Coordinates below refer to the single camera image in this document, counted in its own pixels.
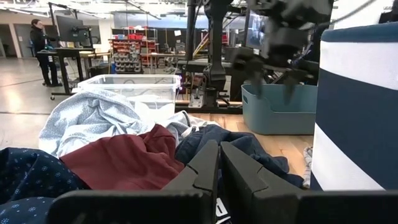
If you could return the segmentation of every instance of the red garment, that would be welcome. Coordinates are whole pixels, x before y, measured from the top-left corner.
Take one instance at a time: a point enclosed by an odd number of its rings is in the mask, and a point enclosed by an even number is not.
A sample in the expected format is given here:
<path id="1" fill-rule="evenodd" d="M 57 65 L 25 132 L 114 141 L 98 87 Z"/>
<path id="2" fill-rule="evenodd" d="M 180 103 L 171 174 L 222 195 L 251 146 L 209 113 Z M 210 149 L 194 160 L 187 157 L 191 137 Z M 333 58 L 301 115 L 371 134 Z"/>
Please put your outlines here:
<path id="1" fill-rule="evenodd" d="M 184 168 L 175 139 L 156 124 L 145 134 L 101 138 L 60 159 L 93 190 L 159 190 Z"/>

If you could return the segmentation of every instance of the striped hamper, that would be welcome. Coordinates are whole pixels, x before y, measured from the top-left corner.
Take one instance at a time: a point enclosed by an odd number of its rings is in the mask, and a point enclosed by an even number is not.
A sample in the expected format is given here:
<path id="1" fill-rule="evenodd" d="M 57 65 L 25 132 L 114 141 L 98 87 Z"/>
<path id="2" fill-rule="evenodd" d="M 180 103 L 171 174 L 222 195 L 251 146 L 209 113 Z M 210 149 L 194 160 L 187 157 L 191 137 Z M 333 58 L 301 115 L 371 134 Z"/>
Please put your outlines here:
<path id="1" fill-rule="evenodd" d="M 398 23 L 322 36 L 311 189 L 398 189 Z"/>

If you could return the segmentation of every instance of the computer monitor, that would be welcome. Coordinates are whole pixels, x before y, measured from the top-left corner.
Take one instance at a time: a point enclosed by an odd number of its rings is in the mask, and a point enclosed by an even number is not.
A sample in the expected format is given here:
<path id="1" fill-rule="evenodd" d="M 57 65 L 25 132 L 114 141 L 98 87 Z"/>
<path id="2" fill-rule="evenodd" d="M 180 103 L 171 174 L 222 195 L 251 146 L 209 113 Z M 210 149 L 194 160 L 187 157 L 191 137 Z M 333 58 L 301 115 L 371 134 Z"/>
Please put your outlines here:
<path id="1" fill-rule="evenodd" d="M 248 26 L 246 29 L 246 46 L 254 49 L 262 49 L 265 38 L 266 16 L 259 16 L 250 11 Z"/>
<path id="2" fill-rule="evenodd" d="M 79 19 L 57 16 L 57 23 L 60 31 L 60 39 L 67 42 L 86 42 L 87 31 L 77 28 L 84 27 L 83 21 Z"/>

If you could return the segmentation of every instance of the laundry basket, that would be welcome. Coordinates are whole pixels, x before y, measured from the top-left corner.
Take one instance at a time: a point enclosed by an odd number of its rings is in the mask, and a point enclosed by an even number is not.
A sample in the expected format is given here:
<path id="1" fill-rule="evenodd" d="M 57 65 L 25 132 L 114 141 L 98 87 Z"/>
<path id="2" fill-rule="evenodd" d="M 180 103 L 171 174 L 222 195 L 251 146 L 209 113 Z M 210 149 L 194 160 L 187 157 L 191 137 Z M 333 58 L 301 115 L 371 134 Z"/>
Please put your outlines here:
<path id="1" fill-rule="evenodd" d="M 258 134 L 313 134 L 317 109 L 317 86 L 297 85 L 289 102 L 284 85 L 266 84 L 258 98 L 251 84 L 242 85 L 243 118 Z"/>
<path id="2" fill-rule="evenodd" d="M 97 75 L 78 84 L 77 91 L 100 88 L 124 95 L 145 121 L 163 121 L 174 114 L 180 88 L 178 75 Z"/>

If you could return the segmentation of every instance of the woman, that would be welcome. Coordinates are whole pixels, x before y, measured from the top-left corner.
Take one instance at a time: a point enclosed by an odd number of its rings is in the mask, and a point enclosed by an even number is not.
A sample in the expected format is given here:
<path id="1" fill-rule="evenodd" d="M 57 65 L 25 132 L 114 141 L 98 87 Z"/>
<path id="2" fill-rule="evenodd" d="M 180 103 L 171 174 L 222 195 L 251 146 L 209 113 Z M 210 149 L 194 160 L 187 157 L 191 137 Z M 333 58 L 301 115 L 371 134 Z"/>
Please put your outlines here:
<path id="1" fill-rule="evenodd" d="M 30 31 L 30 40 L 33 43 L 36 58 L 39 61 L 40 68 L 42 69 L 44 83 L 49 87 L 61 86 L 62 84 L 58 83 L 57 67 L 55 66 L 55 63 L 49 61 L 48 55 L 41 55 L 37 53 L 41 50 L 44 50 L 46 38 L 50 39 L 51 41 L 55 41 L 55 39 L 48 38 L 46 35 L 44 35 L 42 21 L 34 19 L 32 20 L 31 24 L 32 30 Z M 51 82 L 49 79 L 49 67 L 51 69 Z"/>

